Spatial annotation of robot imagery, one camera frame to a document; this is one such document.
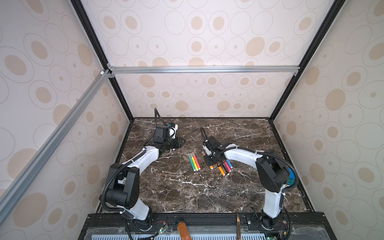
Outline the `black white-capped marker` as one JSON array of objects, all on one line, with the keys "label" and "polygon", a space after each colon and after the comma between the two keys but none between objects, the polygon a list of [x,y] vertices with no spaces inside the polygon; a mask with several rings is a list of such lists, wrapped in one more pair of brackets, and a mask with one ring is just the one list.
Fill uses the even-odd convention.
[{"label": "black white-capped marker", "polygon": [[224,170],[224,172],[226,173],[226,175],[229,174],[229,171],[227,170],[227,167],[224,163],[222,163],[222,169]]}]

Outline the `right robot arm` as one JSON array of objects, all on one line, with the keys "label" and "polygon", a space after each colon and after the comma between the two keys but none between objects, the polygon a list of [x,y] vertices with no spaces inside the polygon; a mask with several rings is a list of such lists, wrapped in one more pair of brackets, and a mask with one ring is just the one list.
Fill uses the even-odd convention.
[{"label": "right robot arm", "polygon": [[233,160],[255,168],[265,188],[262,218],[277,219],[283,209],[284,193],[299,183],[297,172],[288,161],[273,152],[250,150],[236,144],[221,144],[213,136],[205,138],[203,149],[208,166]]}]

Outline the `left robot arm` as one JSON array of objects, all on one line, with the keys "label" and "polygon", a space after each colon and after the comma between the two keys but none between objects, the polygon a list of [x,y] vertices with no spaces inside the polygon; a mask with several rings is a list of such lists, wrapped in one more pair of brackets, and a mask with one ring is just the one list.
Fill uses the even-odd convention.
[{"label": "left robot arm", "polygon": [[180,137],[152,142],[123,164],[111,165],[105,187],[100,196],[103,209],[118,212],[128,219],[146,221],[150,207],[140,199],[140,175],[163,153],[181,148],[186,140]]}]

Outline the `red-pink marker pen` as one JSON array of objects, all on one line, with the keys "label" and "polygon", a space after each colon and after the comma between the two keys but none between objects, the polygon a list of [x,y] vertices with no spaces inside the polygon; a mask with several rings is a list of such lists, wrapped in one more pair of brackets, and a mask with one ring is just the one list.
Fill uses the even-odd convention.
[{"label": "red-pink marker pen", "polygon": [[227,174],[229,174],[232,170],[230,168],[230,166],[228,165],[227,162],[224,162],[224,165],[225,165],[225,168],[226,168],[226,171],[227,171]]}]

